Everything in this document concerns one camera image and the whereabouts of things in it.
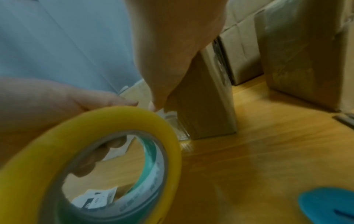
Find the hand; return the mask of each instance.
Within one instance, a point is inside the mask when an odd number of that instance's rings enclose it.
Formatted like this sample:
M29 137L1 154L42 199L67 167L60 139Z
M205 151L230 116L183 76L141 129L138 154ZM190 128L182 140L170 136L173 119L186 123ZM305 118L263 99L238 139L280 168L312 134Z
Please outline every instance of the hand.
M102 107L137 104L110 92L46 80L0 77L0 167L33 139L67 119ZM100 146L73 174L87 175L110 147L118 148L125 141L120 138Z
M125 0L132 24L134 60L158 111L182 81L199 50L221 32L227 0Z

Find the person's left hand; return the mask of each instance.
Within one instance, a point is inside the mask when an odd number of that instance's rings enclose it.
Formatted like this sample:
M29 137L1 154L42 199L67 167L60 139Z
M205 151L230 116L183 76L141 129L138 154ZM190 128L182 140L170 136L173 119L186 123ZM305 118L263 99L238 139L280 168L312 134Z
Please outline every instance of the person's left hand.
M0 167L34 138L67 119L102 107L137 104L110 92L46 80L0 77ZM126 138L120 138L102 145L73 174L87 175L110 147L118 148L125 141Z

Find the table surface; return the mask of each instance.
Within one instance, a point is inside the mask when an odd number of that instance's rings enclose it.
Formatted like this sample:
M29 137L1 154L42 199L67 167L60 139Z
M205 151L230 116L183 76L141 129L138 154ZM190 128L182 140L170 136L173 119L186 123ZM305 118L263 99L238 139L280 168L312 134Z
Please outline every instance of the table surface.
M298 196L321 186L354 190L354 131L333 114L269 90L263 76L233 87L239 132L181 142L183 167L165 223L310 223ZM72 199L86 189L129 189L143 167L137 141L125 158L69 176Z

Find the cardboard box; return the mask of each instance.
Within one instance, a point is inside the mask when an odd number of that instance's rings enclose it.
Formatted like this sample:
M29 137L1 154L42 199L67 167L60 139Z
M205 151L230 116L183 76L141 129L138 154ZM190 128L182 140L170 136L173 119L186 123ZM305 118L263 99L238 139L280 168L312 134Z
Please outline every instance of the cardboard box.
M254 15L272 0L230 0L226 23L220 35L228 60L233 85L263 74Z
M217 42L209 44L193 59L182 82L158 114L171 124L179 140L209 138L236 133L236 117L229 77L215 53ZM150 89L144 81L121 96L138 100L147 108Z
M354 107L352 0L279 0L255 16L267 84L330 110Z

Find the packing tape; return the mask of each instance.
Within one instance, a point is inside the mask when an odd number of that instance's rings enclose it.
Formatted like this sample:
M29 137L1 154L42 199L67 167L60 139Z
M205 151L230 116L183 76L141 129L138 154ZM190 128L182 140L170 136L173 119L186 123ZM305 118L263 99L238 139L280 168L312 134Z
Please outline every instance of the packing tape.
M65 199L62 185L75 165L102 143L139 136L145 165L122 198L82 210ZM178 139L158 115L136 107L109 107L61 123L32 141L0 171L0 223L160 224L181 173Z

